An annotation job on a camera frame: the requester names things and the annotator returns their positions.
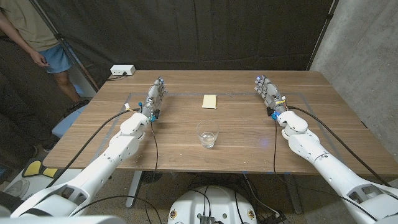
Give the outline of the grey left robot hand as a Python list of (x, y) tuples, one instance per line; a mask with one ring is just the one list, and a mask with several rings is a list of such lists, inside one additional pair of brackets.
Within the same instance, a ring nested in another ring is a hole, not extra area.
[(141, 106), (141, 113), (145, 115), (150, 122), (154, 122), (159, 118), (162, 100), (166, 94), (165, 82), (163, 78), (159, 76), (149, 88), (146, 100)]

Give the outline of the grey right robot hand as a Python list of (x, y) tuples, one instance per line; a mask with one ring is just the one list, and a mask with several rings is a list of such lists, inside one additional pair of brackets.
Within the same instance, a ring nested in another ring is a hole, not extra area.
[(267, 115), (272, 117), (273, 120), (277, 120), (283, 112), (288, 110), (285, 96), (282, 96), (277, 87), (264, 75), (258, 76), (255, 84), (255, 91), (258, 92), (267, 106)]

